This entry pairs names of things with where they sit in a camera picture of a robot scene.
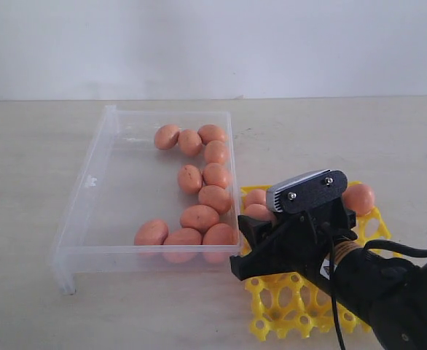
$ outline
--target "egg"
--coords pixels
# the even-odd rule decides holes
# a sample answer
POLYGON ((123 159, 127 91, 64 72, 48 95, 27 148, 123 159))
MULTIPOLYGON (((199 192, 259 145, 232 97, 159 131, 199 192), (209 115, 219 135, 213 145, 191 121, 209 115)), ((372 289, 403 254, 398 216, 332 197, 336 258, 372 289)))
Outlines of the egg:
POLYGON ((260 221, 277 222, 277 218, 266 206, 262 204, 251 204, 244 210, 244 215, 260 221))
POLYGON ((198 193, 203 185, 203 178, 200 170, 189 164, 182 166, 178 172, 178 185, 181 190, 188 195, 198 193))
MULTIPOLYGON (((193 228, 182 228, 172 232, 163 243, 166 246, 197 246, 202 243, 202 236, 199 231, 193 228)), ((182 264, 190 261, 196 256, 195 252, 163 252, 163 257, 168 262, 182 264)))
POLYGON ((200 204, 214 208, 220 215, 227 213, 232 204, 230 192, 213 184, 202 187, 198 199, 200 204))
POLYGON ((265 205, 265 198, 267 193, 264 190, 255 189, 249 192, 244 198, 244 208, 247 208, 251 204, 265 205))
POLYGON ((207 163, 225 164, 230 158, 230 151, 225 143, 212 141, 205 146, 204 158, 207 163))
POLYGON ((343 204, 346 208, 356 212, 356 215, 362 217, 375 206, 375 194, 367 184, 355 184, 346 189, 342 194, 343 204))
MULTIPOLYGON (((217 224, 208 229, 202 240, 204 245, 226 246, 235 244, 235 231, 227 224, 217 224)), ((224 262, 229 256, 229 253, 203 253, 205 261, 210 264, 219 264, 224 262)))
MULTIPOLYGON (((161 219, 153 219, 143 224, 134 236, 135 246, 156 246, 163 244, 168 236, 168 226, 161 219)), ((145 257, 156 253, 141 253, 145 257)))
POLYGON ((231 173, 219 163, 207 164, 204 168, 203 178, 206 184, 214 184, 221 188, 227 188, 232 181, 231 173))
POLYGON ((154 145, 156 148, 166 151, 173 148, 178 142, 179 126, 174 124, 164 125, 155 133, 154 145))
POLYGON ((202 140, 194 130, 186 129, 179 133, 179 149, 188 157, 195 157, 202 150, 202 140))
POLYGON ((194 228, 201 233, 207 232, 209 228, 218 224, 220 221, 219 213, 210 206, 198 204, 190 206, 183 211, 179 223, 183 228, 194 228))
POLYGON ((203 144, 208 144, 211 141, 225 142, 227 140, 227 133, 217 125, 204 125, 197 132, 202 139, 203 144))

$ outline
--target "yellow egg tray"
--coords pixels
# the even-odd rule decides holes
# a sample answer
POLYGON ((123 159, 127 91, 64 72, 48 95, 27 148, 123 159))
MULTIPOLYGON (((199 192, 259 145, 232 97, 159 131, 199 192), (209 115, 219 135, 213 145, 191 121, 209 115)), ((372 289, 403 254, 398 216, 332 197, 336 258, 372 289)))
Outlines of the yellow egg tray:
MULTIPOLYGON (((242 199, 254 189, 266 190, 268 187, 242 187, 242 199)), ((377 207, 367 215, 356 218, 354 231, 358 234, 356 242, 362 246, 369 239, 391 237, 377 207)), ((250 251, 245 242, 242 254, 250 251)), ((249 329, 260 341, 265 341, 270 332, 284 339, 291 330, 298 330, 302 338, 309 338, 313 328, 326 333, 334 326, 330 298, 298 273, 254 277, 246 280, 245 288, 252 294, 251 309, 254 314, 249 329)), ((344 306, 337 304, 337 307, 340 326, 344 331, 351 333, 358 324, 364 330, 370 330, 370 326, 344 306)))

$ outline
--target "clear plastic tray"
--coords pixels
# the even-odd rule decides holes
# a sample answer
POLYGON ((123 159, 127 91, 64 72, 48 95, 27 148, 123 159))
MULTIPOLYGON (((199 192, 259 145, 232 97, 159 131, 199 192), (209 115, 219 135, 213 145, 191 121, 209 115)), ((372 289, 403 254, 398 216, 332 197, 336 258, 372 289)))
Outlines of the clear plastic tray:
POLYGON ((176 230, 183 210, 197 203, 196 195, 180 191, 177 173, 188 163, 202 168, 203 157, 186 157, 177 146, 168 151, 156 149, 154 134, 165 124, 194 130, 215 124, 226 130, 231 157, 225 166, 233 178, 228 190, 236 200, 222 222, 238 226, 239 191, 229 113, 130 112, 107 106, 53 247, 52 268, 63 294, 75 293, 74 274, 81 272, 230 270, 228 259, 210 264, 203 252, 237 254, 242 245, 239 235, 232 246, 133 245, 134 235, 146 221, 160 218, 170 231, 176 230), (157 254, 148 258, 144 252, 157 254), (189 262, 173 264, 163 258, 163 252, 197 255, 189 262))

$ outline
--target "white table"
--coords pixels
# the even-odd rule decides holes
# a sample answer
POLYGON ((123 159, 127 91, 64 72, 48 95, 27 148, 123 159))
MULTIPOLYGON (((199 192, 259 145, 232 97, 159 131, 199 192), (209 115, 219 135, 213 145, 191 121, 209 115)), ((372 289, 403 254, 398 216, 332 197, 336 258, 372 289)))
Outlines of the white table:
MULTIPOLYGON (((0 349, 337 349, 249 333, 250 294, 228 273, 85 274, 61 296, 47 267, 100 112, 115 102, 0 102, 0 349)), ((122 101, 230 110, 241 186, 338 168, 372 185, 395 241, 427 247, 427 97, 122 101)), ((361 330, 347 349, 380 349, 361 330)))

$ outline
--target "white wall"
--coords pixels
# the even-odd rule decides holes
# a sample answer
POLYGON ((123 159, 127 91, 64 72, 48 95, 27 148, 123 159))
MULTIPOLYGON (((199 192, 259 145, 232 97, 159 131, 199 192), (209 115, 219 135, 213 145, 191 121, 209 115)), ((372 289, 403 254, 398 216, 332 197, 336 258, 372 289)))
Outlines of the white wall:
POLYGON ((427 94, 427 0, 0 0, 0 99, 427 94))

